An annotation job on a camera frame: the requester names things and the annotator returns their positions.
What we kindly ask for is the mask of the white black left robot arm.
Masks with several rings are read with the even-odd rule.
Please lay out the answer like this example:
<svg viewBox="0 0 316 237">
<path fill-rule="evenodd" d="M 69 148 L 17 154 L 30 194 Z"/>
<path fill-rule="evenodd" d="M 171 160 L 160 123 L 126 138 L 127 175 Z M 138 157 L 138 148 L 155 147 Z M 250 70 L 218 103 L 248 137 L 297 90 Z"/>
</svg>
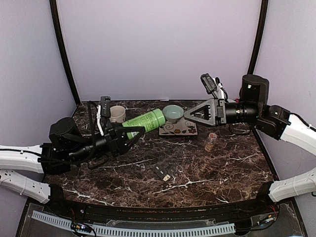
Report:
<svg viewBox="0 0 316 237">
<path fill-rule="evenodd" d="M 63 189 L 35 181 L 20 174 L 31 171 L 58 175 L 69 172 L 105 155 L 118 157 L 126 154 L 146 132 L 143 126 L 123 126 L 110 123 L 102 133 L 83 137 L 72 118 L 63 118 L 50 128 L 50 142 L 28 147 L 1 146 L 0 184 L 40 203 L 50 203 L 59 215 L 66 215 L 70 205 L 63 200 Z"/>
</svg>

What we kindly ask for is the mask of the clear pill bottle green label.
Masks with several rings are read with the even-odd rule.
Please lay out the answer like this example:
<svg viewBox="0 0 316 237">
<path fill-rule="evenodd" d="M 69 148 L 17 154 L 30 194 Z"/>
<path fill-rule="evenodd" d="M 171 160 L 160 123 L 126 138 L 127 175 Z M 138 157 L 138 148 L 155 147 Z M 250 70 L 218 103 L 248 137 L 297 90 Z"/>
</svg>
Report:
<svg viewBox="0 0 316 237">
<path fill-rule="evenodd" d="M 204 149 L 208 152 L 210 152 L 214 146 L 216 145 L 218 141 L 217 138 L 217 134 L 216 133 L 209 133 L 206 141 L 205 141 L 205 145 L 204 145 Z"/>
</svg>

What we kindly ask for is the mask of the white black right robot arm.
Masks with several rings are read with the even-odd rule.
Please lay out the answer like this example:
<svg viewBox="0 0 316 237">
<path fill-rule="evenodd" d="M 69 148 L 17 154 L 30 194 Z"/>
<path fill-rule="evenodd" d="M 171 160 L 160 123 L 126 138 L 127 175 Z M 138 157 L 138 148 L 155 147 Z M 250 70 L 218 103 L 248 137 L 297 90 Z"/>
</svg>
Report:
<svg viewBox="0 0 316 237">
<path fill-rule="evenodd" d="M 213 96 L 185 111 L 184 118 L 205 126 L 246 122 L 276 140 L 294 144 L 314 155 L 315 127 L 281 106 L 269 106 L 269 85 L 269 81 L 260 76 L 244 75 L 238 102 L 228 102 L 225 98 Z M 252 210 L 256 214 L 263 214 L 271 203 L 315 191 L 315 169 L 285 180 L 267 182 L 253 201 Z"/>
</svg>

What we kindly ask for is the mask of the green labelled supplement bottle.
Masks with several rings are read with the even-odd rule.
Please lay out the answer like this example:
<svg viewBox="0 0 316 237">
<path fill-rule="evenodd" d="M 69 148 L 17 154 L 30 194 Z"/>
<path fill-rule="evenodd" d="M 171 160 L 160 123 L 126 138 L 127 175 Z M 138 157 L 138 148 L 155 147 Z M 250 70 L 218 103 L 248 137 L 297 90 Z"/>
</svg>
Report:
<svg viewBox="0 0 316 237">
<path fill-rule="evenodd" d="M 165 125 L 166 119 L 163 115 L 161 109 L 155 109 L 149 111 L 143 115 L 132 118 L 128 121 L 125 121 L 122 126 L 123 127 L 135 127 L 142 126 L 145 128 L 145 132 L 148 133 L 153 131 L 163 125 Z"/>
</svg>

